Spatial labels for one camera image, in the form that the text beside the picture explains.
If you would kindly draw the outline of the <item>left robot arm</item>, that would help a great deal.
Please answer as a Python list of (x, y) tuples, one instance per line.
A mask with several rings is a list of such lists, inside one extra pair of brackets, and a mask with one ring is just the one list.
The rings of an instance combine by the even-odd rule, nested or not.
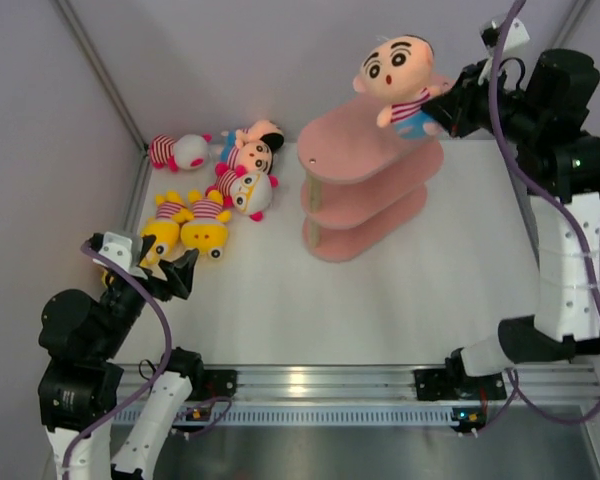
[[(81, 250), (104, 267), (99, 299), (79, 289), (55, 294), (41, 314), (39, 345), (50, 356), (38, 386), (41, 423), (59, 479), (151, 479), (165, 440), (206, 376), (199, 354), (176, 348), (161, 303), (193, 290), (196, 249), (162, 260), (156, 277), (141, 262), (157, 238), (96, 233)], [(113, 358), (145, 306), (162, 327), (164, 353), (152, 376), (125, 400)]]

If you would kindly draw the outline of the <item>small boy plush doll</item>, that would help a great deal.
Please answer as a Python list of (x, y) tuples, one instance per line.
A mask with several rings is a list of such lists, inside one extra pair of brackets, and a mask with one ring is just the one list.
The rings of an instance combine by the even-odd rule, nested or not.
[(227, 163), (231, 153), (236, 153), (246, 144), (263, 140), (276, 153), (284, 144), (283, 131), (269, 120), (258, 120), (250, 127), (225, 130), (221, 133), (224, 146), (220, 151), (220, 160)]

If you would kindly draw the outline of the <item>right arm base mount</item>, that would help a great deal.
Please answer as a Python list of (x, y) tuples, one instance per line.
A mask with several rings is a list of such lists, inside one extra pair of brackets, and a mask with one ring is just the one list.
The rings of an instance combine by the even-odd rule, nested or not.
[(443, 400), (505, 400), (506, 387), (501, 374), (459, 378), (443, 368), (424, 368), (413, 372), (416, 396), (419, 401)]

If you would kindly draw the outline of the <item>large boy plush doll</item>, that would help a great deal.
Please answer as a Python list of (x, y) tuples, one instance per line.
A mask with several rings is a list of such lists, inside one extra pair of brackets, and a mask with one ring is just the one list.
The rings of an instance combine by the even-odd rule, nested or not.
[(403, 139), (436, 136), (439, 124), (422, 106), (448, 82), (434, 81), (434, 49), (424, 38), (402, 35), (374, 48), (353, 79), (356, 92), (380, 100), (380, 128), (391, 127)]

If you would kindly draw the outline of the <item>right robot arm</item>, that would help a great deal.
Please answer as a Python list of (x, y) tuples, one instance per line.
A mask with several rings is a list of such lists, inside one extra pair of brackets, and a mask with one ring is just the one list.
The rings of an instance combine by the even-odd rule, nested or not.
[(582, 128), (599, 81), (590, 56), (550, 49), (525, 89), (497, 83), (501, 128), (493, 134), (516, 147), (507, 166), (525, 175), (538, 233), (539, 304), (451, 354), (446, 382), (457, 396), (517, 364), (600, 355), (600, 137)]

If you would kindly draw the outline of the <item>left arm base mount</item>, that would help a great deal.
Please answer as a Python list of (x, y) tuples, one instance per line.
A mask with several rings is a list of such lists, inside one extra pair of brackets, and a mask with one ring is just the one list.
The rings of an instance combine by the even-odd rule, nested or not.
[(234, 369), (206, 369), (194, 382), (190, 400), (199, 402), (214, 397), (233, 397), (238, 372)]

